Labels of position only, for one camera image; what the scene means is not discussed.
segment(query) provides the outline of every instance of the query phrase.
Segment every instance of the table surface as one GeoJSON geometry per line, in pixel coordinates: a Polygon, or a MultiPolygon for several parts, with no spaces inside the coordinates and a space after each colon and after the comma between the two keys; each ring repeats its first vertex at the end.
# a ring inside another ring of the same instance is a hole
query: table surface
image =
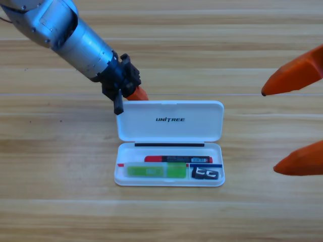
{"type": "Polygon", "coordinates": [[[151,100],[225,106],[219,188],[120,187],[112,103],[0,22],[0,241],[323,241],[323,176],[273,166],[323,137],[323,82],[262,97],[323,43],[321,0],[75,1],[151,100]]]}

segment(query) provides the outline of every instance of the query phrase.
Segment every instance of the white case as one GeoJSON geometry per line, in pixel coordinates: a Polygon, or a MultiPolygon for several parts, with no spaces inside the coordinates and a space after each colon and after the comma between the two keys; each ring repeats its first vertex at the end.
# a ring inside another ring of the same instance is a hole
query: white case
{"type": "Polygon", "coordinates": [[[117,124],[120,139],[127,143],[118,149],[115,182],[121,186],[221,186],[225,182],[222,152],[211,142],[221,137],[223,116],[224,106],[218,101],[125,101],[117,124]],[[187,168],[186,178],[127,177],[125,168],[118,166],[144,163],[149,155],[210,156],[213,164],[222,166],[210,168],[219,172],[219,179],[194,179],[193,168],[187,168]]]}

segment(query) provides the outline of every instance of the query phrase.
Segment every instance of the black strip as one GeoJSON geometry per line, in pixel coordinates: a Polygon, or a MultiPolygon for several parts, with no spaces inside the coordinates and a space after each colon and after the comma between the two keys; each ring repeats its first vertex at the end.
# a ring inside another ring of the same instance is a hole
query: black strip
{"type": "Polygon", "coordinates": [[[178,146],[188,146],[188,147],[204,147],[204,144],[173,144],[173,143],[135,143],[135,146],[168,146],[168,147],[178,147],[178,146]]]}

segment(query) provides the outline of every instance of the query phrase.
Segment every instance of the robotic arm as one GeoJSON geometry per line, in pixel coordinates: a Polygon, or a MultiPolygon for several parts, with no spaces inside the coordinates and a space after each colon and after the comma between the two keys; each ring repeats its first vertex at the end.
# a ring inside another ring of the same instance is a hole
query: robotic arm
{"type": "Polygon", "coordinates": [[[72,0],[0,0],[13,25],[33,42],[53,50],[93,82],[123,112],[122,96],[148,100],[139,71],[127,54],[118,55],[78,15],[72,0]]]}

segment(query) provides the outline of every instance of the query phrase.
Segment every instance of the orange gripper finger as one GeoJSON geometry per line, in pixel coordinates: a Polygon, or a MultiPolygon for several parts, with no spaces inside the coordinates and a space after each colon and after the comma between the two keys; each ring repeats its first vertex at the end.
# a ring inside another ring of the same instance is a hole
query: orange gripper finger
{"type": "Polygon", "coordinates": [[[323,78],[323,45],[280,67],[265,83],[263,96],[300,90],[323,78]]]}
{"type": "Polygon", "coordinates": [[[292,152],[274,171],[284,175],[322,175],[323,140],[292,152]]]}
{"type": "Polygon", "coordinates": [[[129,101],[148,100],[147,93],[141,87],[137,87],[135,92],[127,97],[129,101]]]}

